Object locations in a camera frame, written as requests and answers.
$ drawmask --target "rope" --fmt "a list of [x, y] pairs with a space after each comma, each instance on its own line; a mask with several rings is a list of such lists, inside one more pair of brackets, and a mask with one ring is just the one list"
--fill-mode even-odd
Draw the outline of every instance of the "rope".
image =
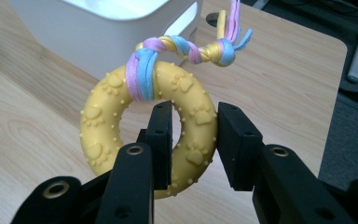
[[240, 9], [241, 2], [231, 0], [231, 14], [228, 20], [225, 10], [219, 12], [217, 39], [204, 48], [197, 48], [179, 35], [150, 37], [138, 44], [127, 62], [126, 69], [126, 80], [132, 100], [154, 100], [153, 67], [161, 52], [176, 52], [179, 57], [193, 64], [212, 62], [221, 67], [231, 65], [235, 60], [235, 51], [245, 49], [253, 33], [252, 29], [249, 29], [239, 43], [234, 45], [241, 33]]

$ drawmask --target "teething ring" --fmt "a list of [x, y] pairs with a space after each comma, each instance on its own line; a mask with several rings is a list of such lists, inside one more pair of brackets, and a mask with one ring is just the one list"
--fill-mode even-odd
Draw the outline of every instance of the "teething ring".
[[[91, 91], [81, 111], [80, 137], [91, 170], [101, 175], [112, 169], [123, 146], [119, 121], [132, 102], [125, 66], [106, 74]], [[173, 102], [182, 131], [172, 151], [172, 184], [156, 190], [155, 198], [176, 195], [197, 182], [212, 160], [217, 115], [208, 92], [198, 80], [173, 63], [157, 62], [153, 71], [155, 99]]]

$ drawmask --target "wood grain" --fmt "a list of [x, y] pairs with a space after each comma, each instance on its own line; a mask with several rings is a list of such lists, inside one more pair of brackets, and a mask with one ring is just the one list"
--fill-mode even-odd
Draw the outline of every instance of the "wood grain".
[[[197, 45], [214, 40], [208, 13], [228, 1], [205, 1]], [[241, 27], [254, 29], [228, 68], [191, 65], [213, 102], [240, 107], [266, 143], [292, 148], [318, 174], [345, 59], [345, 45], [327, 35], [242, 6]], [[97, 80], [41, 47], [7, 1], [0, 0], [0, 223], [8, 223], [31, 191], [56, 175], [82, 183], [94, 175], [78, 138], [79, 111]], [[126, 110], [121, 135], [134, 141], [153, 104]], [[175, 134], [179, 134], [175, 119]], [[234, 192], [218, 157], [199, 183], [156, 201], [156, 223], [257, 223], [252, 194]]]

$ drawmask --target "white plastic bin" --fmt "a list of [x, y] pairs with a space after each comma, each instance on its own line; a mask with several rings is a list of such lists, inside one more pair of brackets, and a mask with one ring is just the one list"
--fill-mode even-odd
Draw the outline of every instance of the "white plastic bin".
[[[194, 41], [202, 0], [8, 0], [37, 41], [93, 77], [125, 64], [151, 36]], [[159, 60], [179, 64], [164, 53]]]

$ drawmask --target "dog chew toy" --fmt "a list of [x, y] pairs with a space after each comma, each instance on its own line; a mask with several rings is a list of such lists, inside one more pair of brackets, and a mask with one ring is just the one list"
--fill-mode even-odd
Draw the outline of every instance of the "dog chew toy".
[[132, 101], [172, 101], [182, 131], [172, 151], [172, 183], [167, 190], [155, 190], [155, 198], [175, 196], [196, 183], [215, 150], [217, 115], [208, 92], [200, 82], [173, 63], [156, 62], [158, 54], [172, 51], [190, 63], [212, 62], [229, 66], [235, 51], [244, 49], [252, 30], [235, 45], [241, 32], [238, 25], [240, 1], [231, 3], [231, 15], [221, 11], [217, 40], [197, 48], [181, 36], [151, 37], [140, 43], [127, 65], [107, 73], [91, 91], [81, 111], [80, 139], [86, 161], [96, 175], [112, 169], [123, 146], [119, 122]]

